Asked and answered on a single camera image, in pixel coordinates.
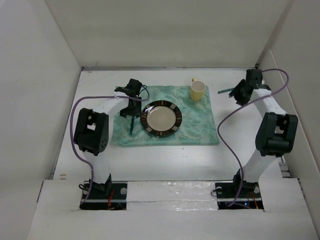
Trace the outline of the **fork with green handle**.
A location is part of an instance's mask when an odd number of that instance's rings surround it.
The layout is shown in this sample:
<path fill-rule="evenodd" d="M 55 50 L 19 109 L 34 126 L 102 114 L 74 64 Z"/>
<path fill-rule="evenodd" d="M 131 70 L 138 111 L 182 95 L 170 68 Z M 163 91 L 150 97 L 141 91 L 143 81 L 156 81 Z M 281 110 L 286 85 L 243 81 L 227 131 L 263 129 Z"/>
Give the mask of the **fork with green handle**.
<path fill-rule="evenodd" d="M 134 124 L 135 124 L 135 116 L 133 115 L 131 117 L 131 123 L 130 123 L 130 130 L 129 130 L 129 135 L 132 136 L 133 134 L 133 129 L 134 129 Z"/>

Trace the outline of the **knife with green handle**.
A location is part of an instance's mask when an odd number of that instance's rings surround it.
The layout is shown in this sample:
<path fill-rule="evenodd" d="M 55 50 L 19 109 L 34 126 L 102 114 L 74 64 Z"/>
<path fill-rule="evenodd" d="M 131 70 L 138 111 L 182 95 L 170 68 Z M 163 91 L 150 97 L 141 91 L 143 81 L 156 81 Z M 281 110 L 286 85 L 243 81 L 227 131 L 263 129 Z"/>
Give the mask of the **knife with green handle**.
<path fill-rule="evenodd" d="M 232 88 L 227 88 L 227 89 L 219 90 L 219 91 L 217 92 L 217 94 L 229 93 L 229 92 L 231 92 L 233 89 L 234 89 L 234 88 L 232 87 Z"/>

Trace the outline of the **dark round plate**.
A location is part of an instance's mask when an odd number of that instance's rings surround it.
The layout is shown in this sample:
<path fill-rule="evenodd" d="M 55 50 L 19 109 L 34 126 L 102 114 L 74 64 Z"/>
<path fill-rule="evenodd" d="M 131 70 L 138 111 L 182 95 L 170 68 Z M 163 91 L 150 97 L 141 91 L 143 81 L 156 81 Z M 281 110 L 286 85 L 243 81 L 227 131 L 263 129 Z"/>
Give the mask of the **dark round plate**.
<path fill-rule="evenodd" d="M 166 138 L 174 134 L 182 124 L 182 112 L 167 100 L 156 100 L 146 105 L 140 115 L 142 128 L 150 135 Z"/>

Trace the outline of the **yellow mug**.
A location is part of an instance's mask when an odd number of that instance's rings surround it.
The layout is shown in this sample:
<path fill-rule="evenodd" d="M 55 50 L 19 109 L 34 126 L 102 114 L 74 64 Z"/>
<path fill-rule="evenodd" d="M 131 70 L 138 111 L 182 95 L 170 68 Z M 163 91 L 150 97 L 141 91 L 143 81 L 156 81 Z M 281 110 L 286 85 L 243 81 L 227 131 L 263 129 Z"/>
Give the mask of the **yellow mug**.
<path fill-rule="evenodd" d="M 196 80 L 195 78 L 192 78 L 191 85 L 190 85 L 190 98 L 198 102 L 203 97 L 206 90 L 206 85 L 200 81 Z"/>

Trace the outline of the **green patterned cloth placemat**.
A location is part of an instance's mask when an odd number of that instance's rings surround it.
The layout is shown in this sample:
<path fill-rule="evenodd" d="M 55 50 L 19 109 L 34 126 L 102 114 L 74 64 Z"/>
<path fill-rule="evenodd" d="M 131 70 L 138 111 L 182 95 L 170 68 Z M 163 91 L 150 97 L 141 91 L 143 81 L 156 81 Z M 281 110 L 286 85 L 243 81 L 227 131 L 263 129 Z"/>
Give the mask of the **green patterned cloth placemat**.
<path fill-rule="evenodd" d="M 159 137 L 147 133 L 139 118 L 134 120 L 131 130 L 131 117 L 114 117 L 112 138 L 110 145 L 121 147 L 144 146 L 192 146 L 218 145 L 220 139 L 217 134 L 214 116 L 211 108 L 209 88 L 206 87 L 200 101 L 190 98 L 190 86 L 148 86 L 140 96 L 149 100 L 142 103 L 142 107 L 158 100 L 169 101 L 180 109 L 182 123 L 178 130 L 168 137 Z"/>

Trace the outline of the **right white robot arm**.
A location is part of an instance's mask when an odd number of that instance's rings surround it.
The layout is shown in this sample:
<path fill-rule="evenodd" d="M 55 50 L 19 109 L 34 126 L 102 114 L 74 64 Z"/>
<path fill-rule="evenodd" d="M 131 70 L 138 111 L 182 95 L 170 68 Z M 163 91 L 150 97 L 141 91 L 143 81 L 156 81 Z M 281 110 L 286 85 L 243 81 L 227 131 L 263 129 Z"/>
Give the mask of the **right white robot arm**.
<path fill-rule="evenodd" d="M 255 187 L 273 161 L 292 151 L 299 120 L 280 107 L 270 87 L 263 84 L 263 71 L 260 69 L 248 69 L 245 79 L 229 96 L 241 107 L 253 102 L 262 117 L 255 137 L 255 151 L 245 166 L 238 170 L 231 184 L 232 193 L 243 197 Z"/>

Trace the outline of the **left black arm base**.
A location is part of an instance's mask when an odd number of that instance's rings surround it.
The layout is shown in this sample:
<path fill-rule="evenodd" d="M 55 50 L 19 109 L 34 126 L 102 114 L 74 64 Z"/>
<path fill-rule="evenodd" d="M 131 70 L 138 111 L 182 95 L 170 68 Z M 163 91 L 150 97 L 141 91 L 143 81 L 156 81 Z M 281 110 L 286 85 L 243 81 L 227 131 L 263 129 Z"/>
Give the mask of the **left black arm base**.
<path fill-rule="evenodd" d="M 122 211 L 127 209 L 128 182 L 112 182 L 109 193 L 91 189 L 87 200 L 79 204 L 81 210 Z"/>

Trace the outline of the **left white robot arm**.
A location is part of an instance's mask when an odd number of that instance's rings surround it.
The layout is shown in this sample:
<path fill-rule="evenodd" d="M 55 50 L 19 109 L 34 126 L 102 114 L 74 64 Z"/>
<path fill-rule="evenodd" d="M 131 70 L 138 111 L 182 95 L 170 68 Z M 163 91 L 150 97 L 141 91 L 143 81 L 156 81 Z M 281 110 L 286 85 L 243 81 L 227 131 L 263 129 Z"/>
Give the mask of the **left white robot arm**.
<path fill-rule="evenodd" d="M 95 164 L 102 160 L 102 153 L 107 148 L 110 133 L 110 121 L 117 115 L 121 117 L 140 117 L 142 102 L 150 98 L 140 97 L 147 92 L 147 87 L 140 81 L 131 78 L 125 87 L 116 87 L 112 95 L 85 96 L 74 104 L 69 118 L 71 147 L 76 157 L 90 167 L 90 178 L 81 188 L 88 193 L 95 193 L 100 198 L 107 198 L 112 191 L 111 173 L 95 173 Z M 82 108 L 73 127 L 74 114 L 78 104 L 84 100 L 104 99 L 97 109 Z"/>

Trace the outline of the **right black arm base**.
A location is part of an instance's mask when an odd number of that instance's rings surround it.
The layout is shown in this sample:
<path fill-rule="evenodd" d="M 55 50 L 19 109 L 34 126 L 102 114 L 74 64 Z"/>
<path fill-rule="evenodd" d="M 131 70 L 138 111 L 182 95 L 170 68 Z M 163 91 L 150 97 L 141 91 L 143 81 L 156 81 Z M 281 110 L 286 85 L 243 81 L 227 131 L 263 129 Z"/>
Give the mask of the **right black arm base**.
<path fill-rule="evenodd" d="M 256 182 L 248 184 L 245 181 L 238 194 L 239 184 L 232 181 L 216 182 L 211 196 L 216 198 L 218 210 L 263 210 L 263 200 L 260 186 Z"/>

